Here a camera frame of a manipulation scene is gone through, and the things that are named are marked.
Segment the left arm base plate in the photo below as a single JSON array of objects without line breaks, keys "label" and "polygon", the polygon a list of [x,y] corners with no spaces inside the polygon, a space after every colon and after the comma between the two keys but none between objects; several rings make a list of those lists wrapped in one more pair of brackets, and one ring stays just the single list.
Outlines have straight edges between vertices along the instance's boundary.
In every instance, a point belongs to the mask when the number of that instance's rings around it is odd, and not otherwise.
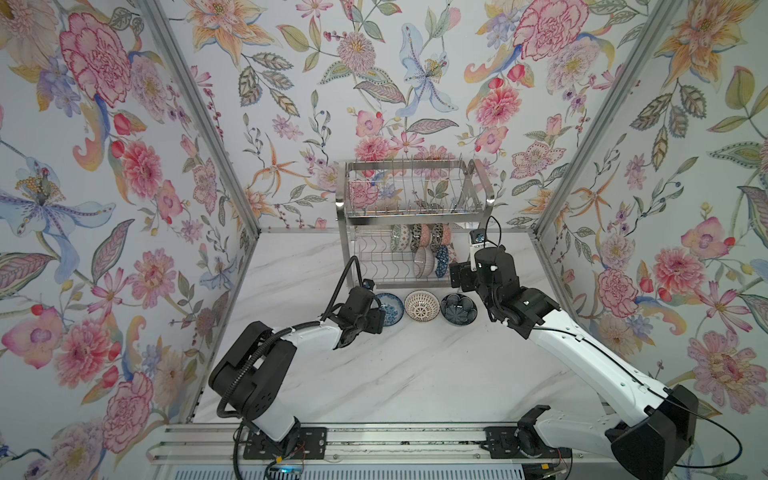
[{"label": "left arm base plate", "polygon": [[283,440],[273,440],[262,431],[250,431],[244,440],[245,460],[323,460],[327,447],[326,427],[298,427]]}]

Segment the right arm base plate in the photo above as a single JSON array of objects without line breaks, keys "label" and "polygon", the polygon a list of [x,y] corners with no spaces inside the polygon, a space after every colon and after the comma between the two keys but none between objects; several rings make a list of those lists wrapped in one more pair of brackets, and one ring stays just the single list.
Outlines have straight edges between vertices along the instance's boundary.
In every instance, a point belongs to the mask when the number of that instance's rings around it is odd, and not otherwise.
[{"label": "right arm base plate", "polygon": [[553,459],[570,460],[570,448],[553,448],[544,444],[538,434],[527,427],[491,426],[484,429],[485,440],[480,448],[492,459]]}]

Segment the orange pattern bowl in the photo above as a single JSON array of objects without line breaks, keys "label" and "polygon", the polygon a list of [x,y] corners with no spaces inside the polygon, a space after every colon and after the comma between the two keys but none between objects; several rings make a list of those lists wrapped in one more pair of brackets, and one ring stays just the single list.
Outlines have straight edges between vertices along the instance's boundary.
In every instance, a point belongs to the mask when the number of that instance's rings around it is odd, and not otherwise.
[{"label": "orange pattern bowl", "polygon": [[431,229],[427,224],[413,224],[411,226],[410,248],[416,252],[420,248],[428,248],[431,244]]}]

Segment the purple striped bowl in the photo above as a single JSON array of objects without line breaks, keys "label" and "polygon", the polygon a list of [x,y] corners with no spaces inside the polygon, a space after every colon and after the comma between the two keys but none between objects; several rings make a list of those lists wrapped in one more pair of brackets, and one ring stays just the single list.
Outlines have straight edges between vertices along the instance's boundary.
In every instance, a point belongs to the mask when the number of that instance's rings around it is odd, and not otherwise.
[{"label": "purple striped bowl", "polygon": [[436,258],[428,247],[419,247],[413,259],[415,276],[418,279],[429,277],[435,270]]}]

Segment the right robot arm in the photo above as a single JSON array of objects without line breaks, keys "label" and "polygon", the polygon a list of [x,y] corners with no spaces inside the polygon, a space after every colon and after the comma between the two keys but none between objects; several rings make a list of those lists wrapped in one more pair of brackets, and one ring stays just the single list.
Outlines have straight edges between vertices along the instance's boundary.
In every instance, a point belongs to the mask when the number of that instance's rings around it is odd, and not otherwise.
[{"label": "right robot arm", "polygon": [[498,242],[471,240],[468,260],[451,265],[450,280],[453,287],[476,293],[492,322],[566,364],[611,409],[588,416],[537,405],[513,429],[487,428],[492,457],[585,451],[616,461],[636,479],[663,479],[687,466],[682,458],[706,419],[689,389],[667,387],[635,369],[551,297],[522,286],[513,256]]}]

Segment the blue triangle pattern bowl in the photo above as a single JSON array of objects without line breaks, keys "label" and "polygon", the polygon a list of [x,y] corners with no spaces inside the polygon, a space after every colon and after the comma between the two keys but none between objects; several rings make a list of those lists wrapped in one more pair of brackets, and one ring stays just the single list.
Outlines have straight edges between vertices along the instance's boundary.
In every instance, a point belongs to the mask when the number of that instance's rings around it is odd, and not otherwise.
[{"label": "blue triangle pattern bowl", "polygon": [[441,245],[434,254],[436,266],[434,274],[438,279],[443,279],[448,275],[450,266],[457,262],[457,254],[452,244]]}]

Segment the green geometric pattern bowl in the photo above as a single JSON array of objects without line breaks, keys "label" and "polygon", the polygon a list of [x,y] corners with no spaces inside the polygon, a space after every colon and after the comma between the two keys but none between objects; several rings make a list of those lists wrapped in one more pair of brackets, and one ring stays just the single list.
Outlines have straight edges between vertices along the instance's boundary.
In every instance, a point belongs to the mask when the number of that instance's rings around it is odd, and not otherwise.
[{"label": "green geometric pattern bowl", "polygon": [[411,249],[411,227],[407,224],[391,228],[390,247],[392,252],[406,252]]}]

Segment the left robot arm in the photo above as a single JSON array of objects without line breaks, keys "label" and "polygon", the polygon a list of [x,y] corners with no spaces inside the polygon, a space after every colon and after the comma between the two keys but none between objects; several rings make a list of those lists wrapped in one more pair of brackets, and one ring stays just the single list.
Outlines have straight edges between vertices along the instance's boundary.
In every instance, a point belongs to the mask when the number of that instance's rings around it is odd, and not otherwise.
[{"label": "left robot arm", "polygon": [[345,349],[361,334],[382,333],[385,312],[374,286],[353,256],[317,319],[279,330],[249,324],[210,374],[208,386],[219,395],[217,417],[236,419],[274,443],[297,436],[300,421],[279,399],[292,363]]}]

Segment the green leaf pattern bowl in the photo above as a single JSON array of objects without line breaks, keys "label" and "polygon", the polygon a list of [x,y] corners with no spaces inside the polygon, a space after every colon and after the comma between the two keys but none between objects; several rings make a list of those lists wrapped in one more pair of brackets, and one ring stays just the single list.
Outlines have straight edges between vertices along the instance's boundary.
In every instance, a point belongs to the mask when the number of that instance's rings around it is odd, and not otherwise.
[{"label": "green leaf pattern bowl", "polygon": [[452,229],[449,224],[433,224],[430,226],[430,232],[429,246],[433,251],[452,243]]}]

